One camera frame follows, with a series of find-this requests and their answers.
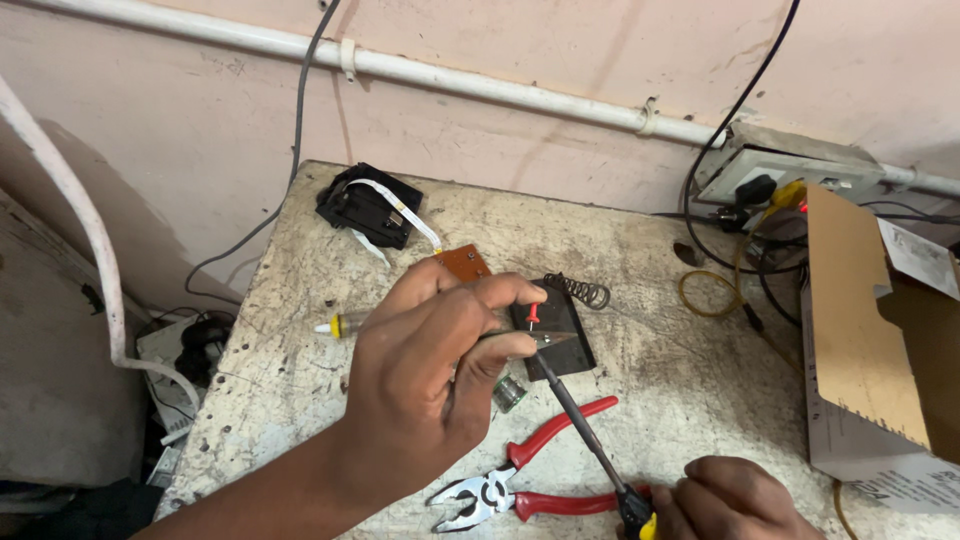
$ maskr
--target dirty table surface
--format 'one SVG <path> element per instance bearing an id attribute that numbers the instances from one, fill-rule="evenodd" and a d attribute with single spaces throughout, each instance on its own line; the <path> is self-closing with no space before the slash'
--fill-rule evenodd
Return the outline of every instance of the dirty table surface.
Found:
<path id="1" fill-rule="evenodd" d="M 427 239 L 413 232 L 402 252 L 384 250 L 388 270 L 349 230 L 333 230 L 314 211 L 315 197 L 344 168 L 314 161 L 300 168 L 157 517 L 263 466 L 340 418 L 347 402 L 341 380 L 353 342 L 315 334 L 314 326 L 335 312 L 374 307 L 407 266 L 431 255 Z M 692 269 L 674 251 L 675 242 L 689 243 L 682 220 L 398 177 L 423 191 L 419 214 L 446 249 L 473 243 L 493 272 L 534 279 L 563 271 L 610 288 L 606 309 L 578 306 L 598 366 L 564 381 L 581 404 L 619 397 L 619 405 L 590 423 L 627 480 L 673 483 L 693 458 L 739 455 L 780 479 L 827 538 L 846 538 L 833 510 L 831 479 L 806 461 L 800 377 L 739 312 L 707 319 L 680 302 L 677 279 Z M 737 237 L 698 231 L 714 252 L 731 256 Z M 704 268 L 727 275 L 712 263 Z M 795 307 L 789 278 L 774 285 L 782 302 Z M 714 282 L 691 281 L 688 289 L 699 305 L 720 307 L 729 300 Z M 774 338 L 799 357 L 799 332 L 772 310 L 756 280 L 746 279 L 745 295 Z M 330 300 L 333 307 L 325 304 Z M 428 497 L 455 479 L 499 466 L 507 442 L 522 442 L 562 412 L 545 381 L 527 380 L 522 362 L 508 370 L 530 394 L 509 414 L 492 408 L 486 440 L 421 492 L 345 537 L 436 536 L 430 528 L 463 503 L 428 507 Z M 562 496 L 612 491 L 573 429 L 545 446 L 510 485 Z M 960 538 L 955 516 L 899 514 L 850 489 L 844 506 L 861 538 Z M 615 512 L 538 515 L 526 524 L 507 513 L 451 538 L 614 538 L 617 523 Z"/>

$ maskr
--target white pipe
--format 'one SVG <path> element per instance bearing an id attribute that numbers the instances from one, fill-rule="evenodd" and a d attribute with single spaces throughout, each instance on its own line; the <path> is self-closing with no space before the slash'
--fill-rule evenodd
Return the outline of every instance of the white pipe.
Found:
<path id="1" fill-rule="evenodd" d="M 164 8 L 137 0 L 26 0 L 26 2 L 35 6 L 213 41 L 295 60 L 303 58 L 310 42 L 310 38 L 306 36 L 201 13 Z M 321 41 L 314 55 L 314 61 L 331 67 L 341 67 L 340 44 L 334 41 Z M 647 124 L 643 109 L 613 105 L 537 86 L 503 81 L 479 73 L 412 61 L 395 55 L 358 48 L 354 54 L 354 64 L 357 73 L 367 73 L 376 77 L 489 99 L 525 109 L 569 116 L 633 132 L 643 130 Z M 700 145 L 706 144 L 716 129 L 662 115 L 657 115 L 656 124 L 650 135 Z M 723 144 L 723 140 L 724 137 L 721 135 L 713 146 L 719 147 Z"/>
<path id="2" fill-rule="evenodd" d="M 953 178 L 926 174 L 917 169 L 904 169 L 886 163 L 881 163 L 880 166 L 886 172 L 882 180 L 885 184 L 960 197 L 960 182 Z"/>
<path id="3" fill-rule="evenodd" d="M 196 389 L 180 373 L 165 365 L 127 358 L 127 331 L 124 323 L 123 290 L 120 285 L 120 269 L 117 267 L 117 258 L 113 253 L 113 245 L 107 236 L 107 228 L 100 213 L 93 206 L 93 201 L 86 194 L 84 185 L 80 183 L 73 169 L 50 141 L 47 134 L 40 129 L 34 118 L 23 103 L 20 102 L 13 90 L 0 76 L 0 115 L 7 120 L 13 130 L 23 142 L 33 151 L 34 157 L 40 163 L 50 178 L 63 193 L 70 207 L 77 214 L 84 232 L 90 240 L 93 257 L 100 272 L 100 286 L 104 292 L 104 305 L 107 310 L 107 327 L 110 337 L 110 361 L 117 367 L 149 369 L 175 380 L 186 390 L 193 404 L 194 410 L 200 410 L 200 398 Z"/>

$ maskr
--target yellow cable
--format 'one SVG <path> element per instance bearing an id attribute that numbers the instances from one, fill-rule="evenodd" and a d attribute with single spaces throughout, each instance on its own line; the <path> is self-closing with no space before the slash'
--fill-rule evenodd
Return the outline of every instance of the yellow cable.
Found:
<path id="1" fill-rule="evenodd" d="M 847 523 L 847 516 L 843 513 L 843 507 L 840 505 L 840 488 L 843 487 L 843 482 L 835 479 L 833 481 L 833 508 L 837 511 L 837 517 L 840 518 L 840 525 L 843 526 L 843 529 L 850 536 L 851 540 L 859 540 L 856 537 L 856 533 L 853 532 L 853 528 Z"/>
<path id="2" fill-rule="evenodd" d="M 770 206 L 767 207 L 767 210 L 763 212 L 763 215 L 760 216 L 760 219 L 756 221 L 754 226 L 750 229 L 750 232 L 747 233 L 747 237 L 744 238 L 743 242 L 736 247 L 736 253 L 733 255 L 733 283 L 728 282 L 723 276 L 714 274 L 708 270 L 694 270 L 692 272 L 687 272 L 680 278 L 680 281 L 677 282 L 677 294 L 680 295 L 680 300 L 684 303 L 684 306 L 701 317 L 722 317 L 724 315 L 733 313 L 738 307 L 747 304 L 747 300 L 743 297 L 743 294 L 740 291 L 740 260 L 743 258 L 743 252 L 747 249 L 747 246 L 750 245 L 750 240 L 753 239 L 756 230 L 759 229 L 760 225 L 768 217 L 780 209 L 793 208 L 799 205 L 800 202 L 803 201 L 804 197 L 806 197 L 806 185 L 804 184 L 803 179 L 795 180 L 790 184 L 787 184 L 784 187 L 774 191 L 773 195 L 770 197 Z M 726 307 L 718 311 L 705 311 L 694 306 L 686 298 L 686 293 L 684 292 L 684 284 L 686 283 L 686 280 L 692 278 L 693 276 L 705 276 L 720 282 L 720 284 L 726 287 L 733 294 L 733 300 L 731 300 Z M 783 358 L 783 361 L 789 364 L 790 367 L 796 370 L 801 376 L 804 374 L 804 370 L 800 367 L 800 365 L 793 361 L 793 359 L 790 358 L 790 355 L 788 355 L 786 351 L 777 345 L 773 338 L 770 337 L 770 334 L 768 334 L 766 331 L 762 331 L 760 336 L 764 341 L 770 344 L 770 347 L 777 353 L 777 355 Z"/>

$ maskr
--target white device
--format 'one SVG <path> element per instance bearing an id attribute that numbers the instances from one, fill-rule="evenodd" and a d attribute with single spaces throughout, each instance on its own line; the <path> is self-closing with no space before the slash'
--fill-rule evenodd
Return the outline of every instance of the white device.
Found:
<path id="1" fill-rule="evenodd" d="M 738 186 L 769 175 L 783 187 L 795 180 L 819 184 L 855 199 L 883 178 L 883 168 L 861 148 L 732 122 L 723 146 L 704 156 L 694 180 L 699 202 L 729 205 Z"/>

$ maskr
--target red handle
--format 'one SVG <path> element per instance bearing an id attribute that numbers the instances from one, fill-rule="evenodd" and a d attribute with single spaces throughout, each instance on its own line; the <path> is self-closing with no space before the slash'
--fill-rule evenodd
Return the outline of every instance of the red handle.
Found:
<path id="1" fill-rule="evenodd" d="M 650 486 L 638 485 L 636 490 L 643 497 L 650 497 Z M 514 493 L 516 516 L 524 523 L 534 514 L 561 516 L 586 516 L 616 510 L 616 493 L 596 497 L 556 497 L 529 491 Z"/>
<path id="2" fill-rule="evenodd" d="M 601 410 L 606 410 L 619 402 L 620 400 L 616 399 L 616 396 L 607 396 L 595 402 L 581 405 L 580 412 L 583 412 L 584 416 L 590 416 Z M 554 416 L 549 422 L 540 426 L 540 429 L 535 431 L 533 435 L 530 435 L 530 438 L 527 439 L 525 443 L 507 443 L 507 458 L 513 461 L 514 466 L 519 471 L 534 455 L 537 455 L 537 452 L 543 448 L 543 445 L 570 424 L 572 424 L 570 417 L 567 416 L 565 412 Z"/>
<path id="3" fill-rule="evenodd" d="M 540 319 L 537 318 L 537 306 L 540 305 L 540 302 L 534 302 L 530 305 L 530 315 L 527 316 L 528 323 L 538 323 Z"/>

